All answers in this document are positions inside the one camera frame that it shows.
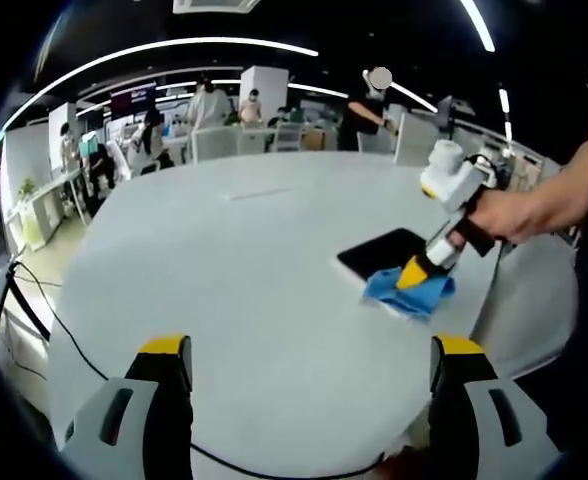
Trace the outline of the person's left hand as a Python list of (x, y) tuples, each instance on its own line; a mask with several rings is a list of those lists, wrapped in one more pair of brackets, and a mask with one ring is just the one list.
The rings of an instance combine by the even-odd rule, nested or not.
[(384, 480), (426, 480), (428, 470), (428, 449), (411, 446), (404, 446), (374, 469), (378, 478)]

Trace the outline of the person's right hand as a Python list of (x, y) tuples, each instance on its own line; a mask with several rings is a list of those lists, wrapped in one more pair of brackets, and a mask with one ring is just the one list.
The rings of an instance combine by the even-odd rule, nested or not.
[(521, 243), (545, 231), (544, 211), (534, 191), (485, 191), (470, 220), (494, 238)]

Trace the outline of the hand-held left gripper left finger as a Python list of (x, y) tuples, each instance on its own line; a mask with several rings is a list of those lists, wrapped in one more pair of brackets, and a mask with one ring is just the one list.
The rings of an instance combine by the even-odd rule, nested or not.
[(191, 479), (192, 348), (187, 335), (147, 342), (69, 425), (63, 458), (81, 479)]

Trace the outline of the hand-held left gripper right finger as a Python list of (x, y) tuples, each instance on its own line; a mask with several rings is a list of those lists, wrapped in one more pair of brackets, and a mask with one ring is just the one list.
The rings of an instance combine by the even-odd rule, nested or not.
[(543, 410), (474, 341), (432, 337), (430, 393), (435, 479), (541, 479), (559, 459)]

